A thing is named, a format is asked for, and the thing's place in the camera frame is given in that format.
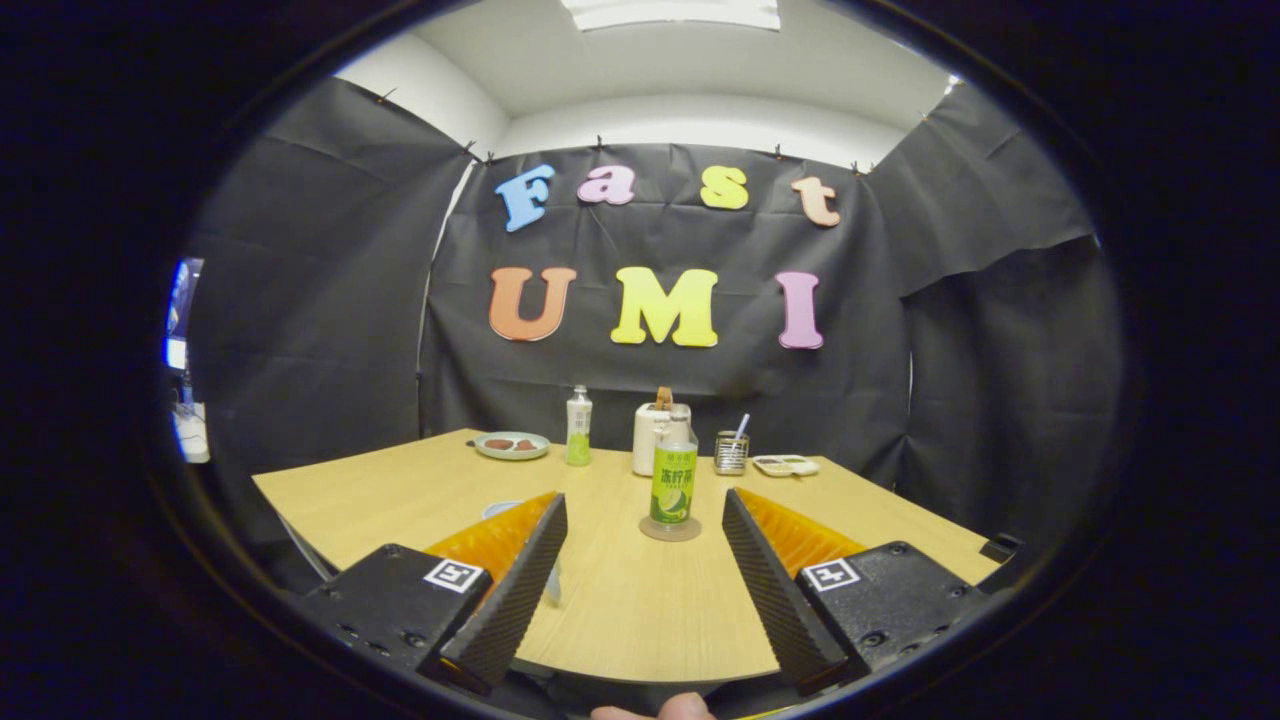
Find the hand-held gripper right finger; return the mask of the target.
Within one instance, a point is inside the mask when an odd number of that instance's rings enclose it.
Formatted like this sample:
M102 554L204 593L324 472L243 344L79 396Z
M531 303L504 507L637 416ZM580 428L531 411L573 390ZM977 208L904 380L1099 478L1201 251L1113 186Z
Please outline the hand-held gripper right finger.
M865 550L748 489L726 493L722 528L780 673L800 694L909 659L989 603L905 541Z

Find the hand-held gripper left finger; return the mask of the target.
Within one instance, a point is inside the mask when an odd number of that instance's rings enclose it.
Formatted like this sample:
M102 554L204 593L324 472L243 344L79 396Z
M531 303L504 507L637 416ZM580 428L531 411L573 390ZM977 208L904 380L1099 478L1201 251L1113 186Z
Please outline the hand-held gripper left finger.
M330 637L402 676L489 694L508 673L568 534L548 492L428 551L384 544L303 594Z

